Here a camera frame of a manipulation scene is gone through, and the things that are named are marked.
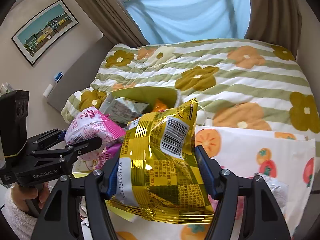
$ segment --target curtain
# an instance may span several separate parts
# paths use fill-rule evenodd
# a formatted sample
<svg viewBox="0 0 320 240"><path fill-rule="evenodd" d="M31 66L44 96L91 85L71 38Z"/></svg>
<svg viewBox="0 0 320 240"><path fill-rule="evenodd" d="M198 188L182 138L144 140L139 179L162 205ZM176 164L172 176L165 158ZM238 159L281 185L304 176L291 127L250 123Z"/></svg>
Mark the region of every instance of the curtain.
<svg viewBox="0 0 320 240"><path fill-rule="evenodd" d="M124 43L130 47L149 44L119 0L76 2L112 44Z"/></svg>
<svg viewBox="0 0 320 240"><path fill-rule="evenodd" d="M250 0L129 0L124 3L151 44L243 39Z"/></svg>
<svg viewBox="0 0 320 240"><path fill-rule="evenodd" d="M250 23L245 39L265 41L297 56L302 18L296 0L250 0Z"/></svg>

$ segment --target human hand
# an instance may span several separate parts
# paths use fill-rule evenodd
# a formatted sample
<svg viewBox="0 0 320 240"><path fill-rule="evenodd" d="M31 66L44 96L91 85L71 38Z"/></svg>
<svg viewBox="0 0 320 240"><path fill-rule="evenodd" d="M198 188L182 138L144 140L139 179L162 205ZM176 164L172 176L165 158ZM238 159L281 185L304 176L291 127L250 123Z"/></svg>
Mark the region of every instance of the human hand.
<svg viewBox="0 0 320 240"><path fill-rule="evenodd" d="M15 184L13 188L11 188L11 197L15 205L23 212L28 212L29 207L25 202L26 199L35 199L38 197L38 190L36 188L31 187L21 187L18 184ZM39 208L43 208L45 201L47 200L50 194L50 190L48 188L48 182L43 183L43 190L39 195Z"/></svg>

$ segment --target framed picture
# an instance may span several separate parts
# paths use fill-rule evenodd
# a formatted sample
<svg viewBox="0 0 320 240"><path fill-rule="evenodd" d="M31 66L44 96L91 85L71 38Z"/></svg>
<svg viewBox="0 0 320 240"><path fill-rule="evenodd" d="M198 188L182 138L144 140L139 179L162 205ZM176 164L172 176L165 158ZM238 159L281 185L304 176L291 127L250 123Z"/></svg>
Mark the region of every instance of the framed picture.
<svg viewBox="0 0 320 240"><path fill-rule="evenodd" d="M59 0L23 25L12 40L33 65L47 48L78 23L65 3Z"/></svg>

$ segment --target white fleece sleeve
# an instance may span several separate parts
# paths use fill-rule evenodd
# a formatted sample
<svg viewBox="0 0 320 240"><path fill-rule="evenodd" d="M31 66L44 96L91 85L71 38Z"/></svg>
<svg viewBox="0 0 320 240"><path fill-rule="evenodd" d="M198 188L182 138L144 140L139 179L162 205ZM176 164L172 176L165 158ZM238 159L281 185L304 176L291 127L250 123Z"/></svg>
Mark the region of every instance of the white fleece sleeve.
<svg viewBox="0 0 320 240"><path fill-rule="evenodd" d="M30 240L37 219L17 208L12 200L10 190L5 194L4 204L1 211L12 230L21 240Z"/></svg>

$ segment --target pink and white snack bag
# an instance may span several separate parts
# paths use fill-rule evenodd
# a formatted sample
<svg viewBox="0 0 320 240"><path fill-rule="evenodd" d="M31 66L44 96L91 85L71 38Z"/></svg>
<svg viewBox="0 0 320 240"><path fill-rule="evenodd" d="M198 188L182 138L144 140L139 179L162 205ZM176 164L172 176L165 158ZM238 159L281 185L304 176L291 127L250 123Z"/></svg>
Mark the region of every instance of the pink and white snack bag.
<svg viewBox="0 0 320 240"><path fill-rule="evenodd" d="M125 130L92 106L84 109L72 121L64 140L66 144L71 144L94 136L100 137L102 145L99 149L80 156L85 161L91 161L100 156L108 142L124 135Z"/></svg>

